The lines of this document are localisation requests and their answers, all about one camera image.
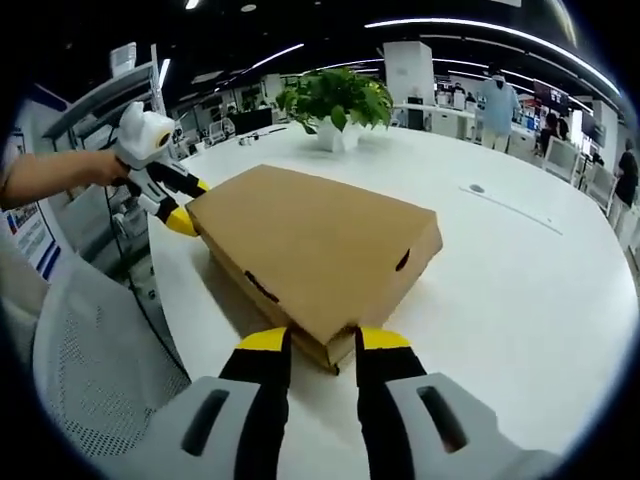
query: poster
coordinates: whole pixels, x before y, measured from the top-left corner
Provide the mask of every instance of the poster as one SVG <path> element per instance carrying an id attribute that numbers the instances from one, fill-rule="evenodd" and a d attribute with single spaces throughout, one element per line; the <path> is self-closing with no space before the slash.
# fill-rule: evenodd
<path id="1" fill-rule="evenodd" d="M 14 130 L 9 142 L 18 152 L 25 151 L 24 137 L 19 130 Z M 14 245 L 29 264 L 45 280 L 49 280 L 56 260 L 60 256 L 60 247 L 51 234 L 40 206 L 37 203 L 30 203 L 3 212 L 3 216 Z"/>

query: human hand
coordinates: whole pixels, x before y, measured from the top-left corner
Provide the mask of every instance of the human hand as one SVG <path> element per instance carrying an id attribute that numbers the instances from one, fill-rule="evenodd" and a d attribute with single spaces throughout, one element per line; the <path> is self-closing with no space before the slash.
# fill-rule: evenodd
<path id="1" fill-rule="evenodd" d="M 113 150 L 101 150 L 92 156 L 94 158 L 87 162 L 90 183 L 106 187 L 129 174 L 129 169 L 118 160 Z"/>

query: potted plant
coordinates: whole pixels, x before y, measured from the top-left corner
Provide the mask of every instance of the potted plant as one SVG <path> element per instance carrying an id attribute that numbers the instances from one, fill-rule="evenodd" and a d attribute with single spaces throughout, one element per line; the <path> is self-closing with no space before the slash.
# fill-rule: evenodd
<path id="1" fill-rule="evenodd" d="M 393 106 L 384 85 L 346 68 L 307 73 L 276 101 L 305 132 L 317 133 L 322 149 L 334 152 L 355 147 L 368 125 L 388 127 Z"/>

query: cardboard box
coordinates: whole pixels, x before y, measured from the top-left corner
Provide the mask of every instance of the cardboard box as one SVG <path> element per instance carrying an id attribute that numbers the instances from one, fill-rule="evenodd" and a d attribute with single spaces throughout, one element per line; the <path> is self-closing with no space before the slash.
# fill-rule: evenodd
<path id="1" fill-rule="evenodd" d="M 382 326 L 442 248 L 436 213 L 360 188 L 261 165 L 187 210 L 213 257 L 320 365 Z"/>

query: ceiling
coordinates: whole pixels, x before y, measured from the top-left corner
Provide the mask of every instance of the ceiling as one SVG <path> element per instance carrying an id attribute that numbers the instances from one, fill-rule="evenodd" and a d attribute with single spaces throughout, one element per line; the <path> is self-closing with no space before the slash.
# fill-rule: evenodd
<path id="1" fill-rule="evenodd" d="M 545 39 L 576 54 L 627 91 L 625 87 L 640 81 L 635 65 L 625 58 L 627 49 L 620 48 L 632 19 L 620 15 L 615 19 L 616 29 L 604 28 L 607 20 L 602 18 L 601 3 L 592 2 L 594 6 L 589 7 L 584 5 L 586 2 L 567 0 L 522 0 L 522 6 L 517 8 L 494 0 L 395 0 L 379 2 L 380 6 L 353 0 L 200 0 L 193 10 L 186 10 L 186 3 L 187 0 L 110 0 L 96 10 L 94 2 L 66 2 L 63 10 L 56 10 L 55 34 L 46 44 L 44 61 L 34 70 L 34 80 L 73 102 L 110 77 L 109 52 L 113 48 L 137 42 L 140 64 L 150 59 L 150 45 L 155 43 L 159 58 L 172 60 L 163 87 L 165 103 L 172 106 L 186 95 L 212 92 L 220 82 L 233 78 L 233 71 L 244 71 L 299 43 L 304 47 L 241 75 L 230 85 L 255 82 L 267 73 L 298 73 L 340 62 L 379 58 L 385 41 L 420 39 L 432 48 L 436 58 L 481 64 L 498 61 L 505 69 L 539 78 L 570 95 L 606 96 L 614 99 L 621 110 L 629 109 L 628 103 L 593 74 L 549 48 L 505 32 L 448 24 L 364 28 L 383 20 L 439 17 L 507 26 Z M 242 6 L 248 3 L 257 8 L 242 12 Z M 610 7 L 616 3 L 617 0 L 607 2 Z M 437 74 L 453 67 L 435 64 Z M 455 65 L 455 70 L 482 73 L 466 65 Z M 208 82 L 191 83 L 197 75 L 215 71 L 222 73 Z M 514 83 L 531 88 L 523 82 Z"/>

